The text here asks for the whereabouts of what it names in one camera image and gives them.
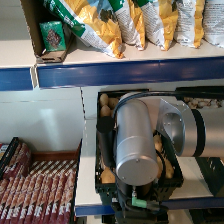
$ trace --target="blue shelf edge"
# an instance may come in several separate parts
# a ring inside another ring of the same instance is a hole
[[[30,68],[1,68],[0,91],[33,90]]]
[[[182,209],[205,209],[205,208],[224,208],[224,198],[205,197],[173,199],[162,202],[169,210]],[[89,205],[75,207],[76,217],[88,215],[111,215],[114,214],[110,205]]]
[[[37,67],[40,88],[84,87],[224,78],[224,57]]]

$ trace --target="white wall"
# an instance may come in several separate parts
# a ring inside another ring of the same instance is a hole
[[[0,92],[0,142],[17,136],[33,150],[73,150],[83,126],[80,88]]]

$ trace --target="white shelf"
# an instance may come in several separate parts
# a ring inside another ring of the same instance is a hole
[[[202,46],[200,49],[184,47],[173,41],[171,48],[168,51],[161,51],[159,47],[148,41],[144,51],[138,51],[134,46],[129,46],[127,44],[123,45],[125,49],[125,57],[123,59],[116,59],[105,55],[100,52],[100,50],[93,47],[86,47],[80,40],[76,39],[76,41],[72,43],[63,64],[68,65],[224,56],[224,49],[212,46],[205,40],[202,40]]]
[[[79,164],[76,206],[102,205],[99,194],[95,192],[95,150],[96,119],[86,120]],[[184,184],[182,188],[174,191],[171,199],[212,196],[195,158],[178,158],[178,162]]]
[[[25,19],[1,19],[0,30],[0,68],[33,66],[36,58]]]

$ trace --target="cardboard box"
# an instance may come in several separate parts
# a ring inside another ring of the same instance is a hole
[[[68,29],[67,25],[63,26],[66,41],[65,51],[44,52],[45,46],[41,34],[39,23],[49,21],[60,21],[57,17],[52,15],[38,0],[20,0],[23,13],[27,23],[27,29],[33,45],[34,55],[37,63],[55,63],[62,62],[68,51],[74,35]]]

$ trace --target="black cable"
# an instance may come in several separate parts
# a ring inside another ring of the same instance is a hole
[[[174,96],[174,97],[192,97],[192,98],[203,98],[203,99],[224,99],[223,93],[206,93],[206,92],[187,92],[187,91],[151,91],[141,92],[133,94],[121,100],[114,108],[113,118],[115,119],[117,110],[123,106],[127,101],[142,98],[148,96]]]

